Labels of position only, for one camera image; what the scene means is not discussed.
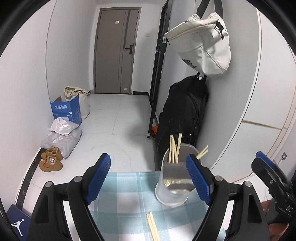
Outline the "white Nike shoulder bag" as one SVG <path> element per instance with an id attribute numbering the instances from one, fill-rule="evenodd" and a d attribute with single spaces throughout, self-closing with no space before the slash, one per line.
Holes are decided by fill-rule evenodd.
<path id="1" fill-rule="evenodd" d="M 194 14 L 166 32 L 165 37 L 180 58 L 203 75 L 220 76 L 230 65 L 229 34 L 216 12 L 206 19 Z"/>

